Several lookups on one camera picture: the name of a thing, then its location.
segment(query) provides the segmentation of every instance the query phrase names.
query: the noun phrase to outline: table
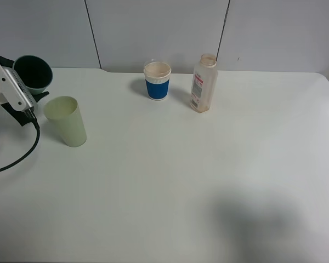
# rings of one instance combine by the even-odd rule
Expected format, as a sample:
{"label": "table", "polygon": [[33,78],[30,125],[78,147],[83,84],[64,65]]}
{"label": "table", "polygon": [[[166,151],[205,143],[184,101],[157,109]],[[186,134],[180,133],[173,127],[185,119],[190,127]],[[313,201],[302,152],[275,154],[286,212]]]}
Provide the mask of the table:
{"label": "table", "polygon": [[[0,173],[0,261],[329,262],[329,82],[220,71],[209,111],[192,75],[163,101],[140,73],[55,68],[42,136]],[[65,146],[42,114],[76,98],[88,139]],[[35,130],[0,108],[0,167]]]}

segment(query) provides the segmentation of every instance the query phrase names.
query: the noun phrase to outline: bottle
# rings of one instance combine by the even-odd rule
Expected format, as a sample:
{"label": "bottle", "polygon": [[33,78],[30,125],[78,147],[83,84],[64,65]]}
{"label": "bottle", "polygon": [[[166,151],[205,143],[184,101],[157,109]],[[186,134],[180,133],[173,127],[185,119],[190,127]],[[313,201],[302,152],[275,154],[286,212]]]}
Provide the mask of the bottle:
{"label": "bottle", "polygon": [[215,55],[203,54],[200,63],[194,68],[190,106],[199,113],[208,111],[211,106],[214,86],[218,77],[216,65]]}

